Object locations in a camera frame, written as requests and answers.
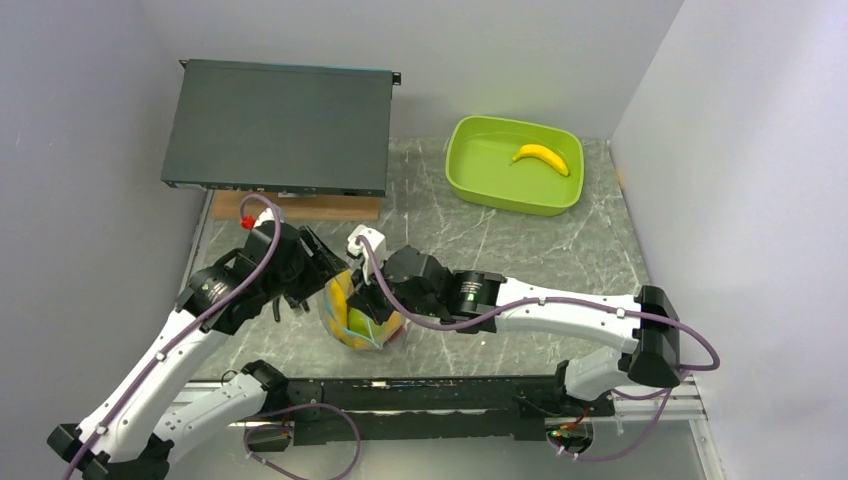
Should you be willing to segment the green lime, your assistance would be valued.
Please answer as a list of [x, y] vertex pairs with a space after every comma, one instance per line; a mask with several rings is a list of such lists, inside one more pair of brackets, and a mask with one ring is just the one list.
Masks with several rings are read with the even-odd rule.
[[366, 338], [373, 337], [373, 321], [359, 309], [351, 308], [347, 314], [347, 329]]

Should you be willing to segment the orange yellow mango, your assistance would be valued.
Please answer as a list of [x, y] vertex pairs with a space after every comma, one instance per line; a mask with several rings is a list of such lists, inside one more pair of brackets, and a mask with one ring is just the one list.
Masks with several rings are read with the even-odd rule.
[[374, 319], [372, 321], [372, 338], [357, 335], [346, 329], [342, 342], [354, 350], [381, 350], [406, 324], [406, 319], [399, 312], [392, 312], [382, 324], [377, 324]]

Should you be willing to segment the clear zip top bag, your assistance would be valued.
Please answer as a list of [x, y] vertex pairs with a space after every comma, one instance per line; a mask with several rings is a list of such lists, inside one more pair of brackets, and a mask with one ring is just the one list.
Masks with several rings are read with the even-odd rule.
[[355, 272], [346, 269], [326, 283], [318, 295], [320, 320], [329, 335], [353, 350], [382, 350], [404, 330], [407, 319], [391, 306], [380, 306], [377, 285], [355, 286]]

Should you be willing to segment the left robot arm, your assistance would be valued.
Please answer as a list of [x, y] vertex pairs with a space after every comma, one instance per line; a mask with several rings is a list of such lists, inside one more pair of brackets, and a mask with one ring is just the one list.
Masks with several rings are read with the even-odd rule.
[[266, 304], [302, 308], [347, 270], [308, 227], [273, 219], [245, 245], [193, 274], [158, 338], [120, 386], [78, 424], [58, 425], [48, 446], [86, 479], [163, 479], [182, 456], [232, 422], [272, 420], [317, 386], [289, 379], [263, 360], [190, 404], [171, 405], [203, 362]]

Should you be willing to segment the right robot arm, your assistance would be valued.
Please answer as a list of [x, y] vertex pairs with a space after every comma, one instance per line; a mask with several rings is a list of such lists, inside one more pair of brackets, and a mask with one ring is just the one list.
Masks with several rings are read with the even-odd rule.
[[564, 415], [621, 386], [672, 389], [684, 377], [679, 323], [659, 288], [607, 296], [554, 290], [492, 272], [451, 271], [410, 246], [384, 256], [362, 237], [347, 254], [359, 262], [347, 309], [366, 315], [366, 332], [397, 316], [439, 331], [539, 332], [597, 343], [558, 368], [551, 401]]

